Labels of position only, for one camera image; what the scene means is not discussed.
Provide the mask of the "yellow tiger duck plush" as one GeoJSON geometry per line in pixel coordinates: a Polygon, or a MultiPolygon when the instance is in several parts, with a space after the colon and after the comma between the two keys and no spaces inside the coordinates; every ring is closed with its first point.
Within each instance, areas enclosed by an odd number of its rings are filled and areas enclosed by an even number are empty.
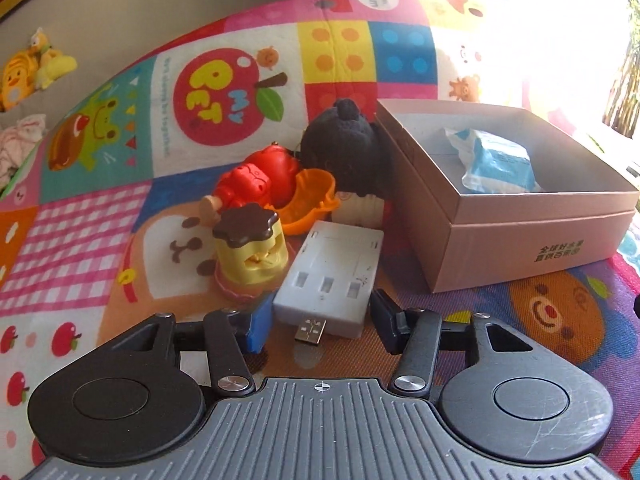
{"type": "Polygon", "coordinates": [[[1,105],[10,110],[31,96],[39,68],[37,59],[27,51],[15,53],[1,74],[1,105]]]}

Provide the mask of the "blue white tissue pack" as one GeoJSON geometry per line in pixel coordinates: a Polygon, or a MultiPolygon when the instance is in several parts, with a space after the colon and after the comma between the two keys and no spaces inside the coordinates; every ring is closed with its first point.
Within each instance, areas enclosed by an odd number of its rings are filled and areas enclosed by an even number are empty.
{"type": "Polygon", "coordinates": [[[473,193],[542,192],[524,146],[495,133],[473,128],[444,129],[464,167],[462,185],[473,193]]]}

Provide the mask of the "yellow green plush toy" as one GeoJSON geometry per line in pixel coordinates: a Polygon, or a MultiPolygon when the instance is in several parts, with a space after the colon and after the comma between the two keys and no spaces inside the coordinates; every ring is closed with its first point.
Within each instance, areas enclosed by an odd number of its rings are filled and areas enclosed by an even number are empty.
{"type": "Polygon", "coordinates": [[[35,88],[46,90],[61,77],[77,70],[77,61],[70,55],[52,47],[50,40],[41,27],[30,38],[28,53],[37,62],[35,88]]]}

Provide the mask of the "pink cardboard box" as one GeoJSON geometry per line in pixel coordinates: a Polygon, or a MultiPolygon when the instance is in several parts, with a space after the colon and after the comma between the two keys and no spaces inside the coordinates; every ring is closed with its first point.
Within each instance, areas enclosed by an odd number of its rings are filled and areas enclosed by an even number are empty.
{"type": "Polygon", "coordinates": [[[522,108],[410,99],[378,101],[390,188],[432,292],[583,266],[615,254],[639,191],[622,174],[522,108]],[[526,148],[539,193],[472,194],[445,131],[475,128],[526,148]]]}

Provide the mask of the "yellow pudding toy brown top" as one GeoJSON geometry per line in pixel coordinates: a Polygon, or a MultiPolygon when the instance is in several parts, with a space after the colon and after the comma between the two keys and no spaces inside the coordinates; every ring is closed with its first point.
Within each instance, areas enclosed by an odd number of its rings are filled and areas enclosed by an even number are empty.
{"type": "Polygon", "coordinates": [[[293,256],[274,210],[258,203],[228,209],[213,237],[214,277],[224,296],[244,304],[280,286],[293,256]]]}

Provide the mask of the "white ribbed toy figure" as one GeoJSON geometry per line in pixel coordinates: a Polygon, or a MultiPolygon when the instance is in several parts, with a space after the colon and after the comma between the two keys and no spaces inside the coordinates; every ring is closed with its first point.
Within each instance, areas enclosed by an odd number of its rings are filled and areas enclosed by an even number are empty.
{"type": "Polygon", "coordinates": [[[360,196],[353,192],[338,192],[340,200],[331,214],[333,222],[382,230],[392,213],[392,203],[374,194],[360,196]]]}

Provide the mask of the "pink white crumpled cloth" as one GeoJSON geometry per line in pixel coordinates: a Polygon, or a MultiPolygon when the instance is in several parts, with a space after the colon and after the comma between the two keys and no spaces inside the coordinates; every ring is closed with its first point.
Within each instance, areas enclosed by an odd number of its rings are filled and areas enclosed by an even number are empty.
{"type": "Polygon", "coordinates": [[[1,131],[0,188],[4,190],[46,132],[46,115],[32,114],[1,131]]]}

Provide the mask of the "colourful cartoon play mat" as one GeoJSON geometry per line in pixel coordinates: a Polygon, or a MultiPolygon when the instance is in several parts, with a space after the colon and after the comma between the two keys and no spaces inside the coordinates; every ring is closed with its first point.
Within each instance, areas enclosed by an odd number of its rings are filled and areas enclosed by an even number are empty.
{"type": "Polygon", "coordinates": [[[1,201],[1,474],[19,479],[42,460],[26,406],[44,378],[158,310],[195,320],[216,297],[196,268],[204,242],[181,262],[145,246],[185,243],[186,216],[217,179],[271,142],[296,144],[338,98],[367,116],[382,98],[448,100],[446,82],[474,75],[486,103],[518,104],[565,131],[554,94],[566,73],[506,54],[499,0],[282,0],[168,42],[63,116],[86,129],[106,114],[115,141],[61,170],[51,131],[1,201]],[[204,144],[175,126],[175,92],[189,62],[245,61],[235,88],[250,94],[248,124],[204,144]]]}

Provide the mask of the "white usb charger hub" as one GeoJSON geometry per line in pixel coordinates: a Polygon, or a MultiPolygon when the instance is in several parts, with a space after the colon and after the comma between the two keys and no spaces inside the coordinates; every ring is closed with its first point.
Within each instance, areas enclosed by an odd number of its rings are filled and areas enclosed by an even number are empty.
{"type": "Polygon", "coordinates": [[[314,222],[274,297],[278,321],[316,320],[329,335],[360,337],[383,238],[381,230],[314,222]]]}

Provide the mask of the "red apple doll figure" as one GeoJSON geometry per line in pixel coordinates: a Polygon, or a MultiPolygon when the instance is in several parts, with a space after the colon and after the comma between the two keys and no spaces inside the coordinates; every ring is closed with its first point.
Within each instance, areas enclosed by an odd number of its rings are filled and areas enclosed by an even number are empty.
{"type": "Polygon", "coordinates": [[[284,207],[293,198],[300,170],[299,161],[279,144],[270,144],[248,155],[219,178],[210,194],[201,198],[198,205],[201,220],[212,226],[222,212],[250,203],[284,207]]]}

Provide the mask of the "black plush toy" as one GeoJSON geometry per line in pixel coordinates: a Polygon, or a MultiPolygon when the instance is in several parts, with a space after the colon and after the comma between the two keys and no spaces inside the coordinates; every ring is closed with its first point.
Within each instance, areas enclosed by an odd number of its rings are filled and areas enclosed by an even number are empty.
{"type": "Polygon", "coordinates": [[[299,160],[305,169],[332,174],[338,192],[381,198],[388,194],[390,160],[381,131],[352,99],[337,99],[309,123],[299,160]]]}

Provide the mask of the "orange plastic shell half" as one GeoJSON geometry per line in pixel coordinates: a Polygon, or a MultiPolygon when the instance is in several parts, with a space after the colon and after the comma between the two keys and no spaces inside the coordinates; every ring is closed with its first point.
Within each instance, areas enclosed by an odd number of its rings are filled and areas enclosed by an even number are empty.
{"type": "Polygon", "coordinates": [[[332,174],[310,168],[296,174],[292,200],[282,208],[270,206],[270,209],[278,214],[286,236],[299,236],[308,233],[314,222],[324,220],[340,205],[332,174]]]}

